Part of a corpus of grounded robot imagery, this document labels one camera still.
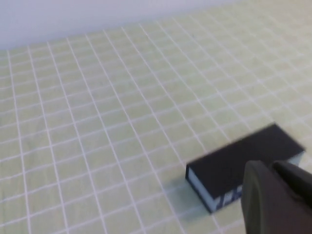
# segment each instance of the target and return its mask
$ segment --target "light green surface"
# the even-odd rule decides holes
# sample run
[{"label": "light green surface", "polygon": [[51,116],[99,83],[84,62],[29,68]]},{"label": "light green surface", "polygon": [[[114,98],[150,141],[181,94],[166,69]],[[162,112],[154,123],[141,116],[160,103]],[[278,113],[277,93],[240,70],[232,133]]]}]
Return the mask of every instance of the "light green surface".
[{"label": "light green surface", "polygon": [[311,11],[249,0],[1,51],[0,234],[242,234],[185,164],[273,121],[310,151]]}]

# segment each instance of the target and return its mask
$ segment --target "grid mat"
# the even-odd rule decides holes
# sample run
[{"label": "grid mat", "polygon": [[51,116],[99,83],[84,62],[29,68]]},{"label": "grid mat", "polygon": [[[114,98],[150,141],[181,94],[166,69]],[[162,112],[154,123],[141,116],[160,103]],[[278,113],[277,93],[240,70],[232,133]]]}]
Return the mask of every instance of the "grid mat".
[{"label": "grid mat", "polygon": [[185,165],[272,121],[310,151],[311,12],[249,0],[1,51],[0,234],[243,234]]}]

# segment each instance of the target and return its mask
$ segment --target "black block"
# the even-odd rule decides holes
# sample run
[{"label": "black block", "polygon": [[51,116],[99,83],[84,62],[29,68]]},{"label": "black block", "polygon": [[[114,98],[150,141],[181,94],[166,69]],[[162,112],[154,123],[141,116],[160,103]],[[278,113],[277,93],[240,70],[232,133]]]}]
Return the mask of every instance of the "black block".
[{"label": "black block", "polygon": [[186,166],[186,179],[205,207],[215,212],[241,196],[245,164],[276,160],[298,164],[305,149],[276,124],[205,155]]}]

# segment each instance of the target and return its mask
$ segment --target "rectangular block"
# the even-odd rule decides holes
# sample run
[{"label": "rectangular block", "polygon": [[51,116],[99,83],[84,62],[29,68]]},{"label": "rectangular block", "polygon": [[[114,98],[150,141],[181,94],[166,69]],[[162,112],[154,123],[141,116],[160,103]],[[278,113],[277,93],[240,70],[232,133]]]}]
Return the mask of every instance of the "rectangular block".
[{"label": "rectangular block", "polygon": [[185,178],[211,213],[241,196],[245,164],[261,160],[267,166],[276,160],[298,165],[305,149],[272,124],[186,166]]}]

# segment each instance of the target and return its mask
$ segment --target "white wall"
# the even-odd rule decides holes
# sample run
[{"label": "white wall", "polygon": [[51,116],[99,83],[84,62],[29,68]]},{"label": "white wall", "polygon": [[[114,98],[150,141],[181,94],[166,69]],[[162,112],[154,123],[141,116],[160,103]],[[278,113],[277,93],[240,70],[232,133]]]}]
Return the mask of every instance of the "white wall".
[{"label": "white wall", "polygon": [[229,0],[2,0],[0,49],[150,20]]}]

